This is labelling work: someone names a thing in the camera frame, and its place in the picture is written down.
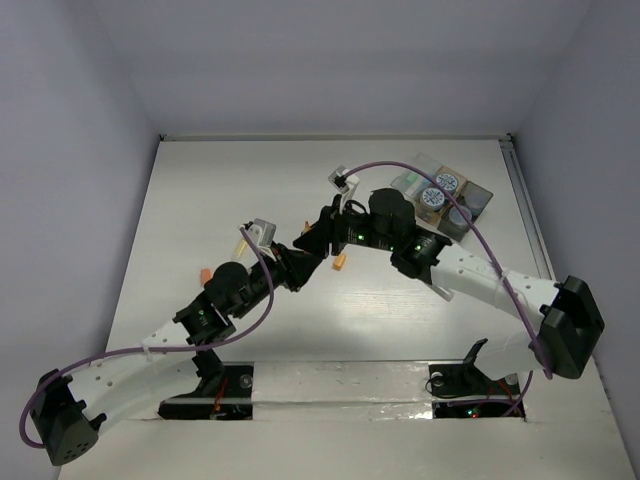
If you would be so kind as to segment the yellow highlighter marker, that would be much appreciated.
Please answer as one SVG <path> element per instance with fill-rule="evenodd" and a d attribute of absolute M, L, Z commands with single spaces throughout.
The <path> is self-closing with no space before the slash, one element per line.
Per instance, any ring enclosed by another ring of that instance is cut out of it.
<path fill-rule="evenodd" d="M 234 250 L 234 257 L 235 258 L 241 258 L 245 252 L 245 250 L 247 249 L 247 242 L 245 240 L 240 240 L 238 242 L 238 244 L 236 245 L 236 248 Z"/>

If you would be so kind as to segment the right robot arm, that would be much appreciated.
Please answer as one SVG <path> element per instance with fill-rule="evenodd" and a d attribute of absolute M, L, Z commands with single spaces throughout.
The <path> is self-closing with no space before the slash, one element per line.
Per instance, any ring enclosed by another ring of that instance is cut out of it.
<path fill-rule="evenodd" d="M 482 341 L 476 358 L 460 368 L 462 384 L 482 392 L 512 373 L 547 370 L 575 380 L 582 376 L 604 331 L 589 285 L 575 276 L 562 282 L 535 278 L 472 254 L 448 237 L 420 227 L 414 206 L 392 189 L 373 191 L 369 210 L 348 207 L 340 195 L 293 245 L 320 257 L 337 256 L 347 245 L 390 252 L 404 276 L 445 294 L 461 293 L 503 311 L 523 332 L 493 343 Z"/>

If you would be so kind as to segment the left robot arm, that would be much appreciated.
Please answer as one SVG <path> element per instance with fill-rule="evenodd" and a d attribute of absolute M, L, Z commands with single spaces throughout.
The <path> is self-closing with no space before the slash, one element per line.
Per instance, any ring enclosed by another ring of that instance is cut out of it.
<path fill-rule="evenodd" d="M 241 339 L 234 320 L 261 302 L 275 303 L 283 287 L 299 291 L 327 258 L 326 246 L 249 243 L 256 262 L 217 267 L 201 292 L 138 345 L 112 350 L 44 374 L 19 420 L 22 441 L 63 466 L 86 454 L 120 421 L 173 395 L 175 378 L 197 394 L 216 395 L 225 367 L 215 350 Z"/>

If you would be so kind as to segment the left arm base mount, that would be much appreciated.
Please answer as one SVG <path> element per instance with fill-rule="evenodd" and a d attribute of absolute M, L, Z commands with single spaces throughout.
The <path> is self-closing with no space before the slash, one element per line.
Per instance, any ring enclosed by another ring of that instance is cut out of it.
<path fill-rule="evenodd" d="M 197 383 L 160 402 L 163 420 L 244 421 L 253 419 L 253 363 L 224 364 L 213 350 L 196 353 L 189 367 Z"/>

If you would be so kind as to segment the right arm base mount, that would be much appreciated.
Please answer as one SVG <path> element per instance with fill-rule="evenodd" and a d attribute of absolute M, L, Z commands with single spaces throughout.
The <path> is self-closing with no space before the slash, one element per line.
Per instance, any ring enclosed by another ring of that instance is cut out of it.
<path fill-rule="evenodd" d="M 478 340 L 457 362 L 429 365 L 425 390 L 432 397 L 435 419 L 515 418 L 524 420 L 519 381 L 491 380 L 475 365 L 487 339 Z"/>

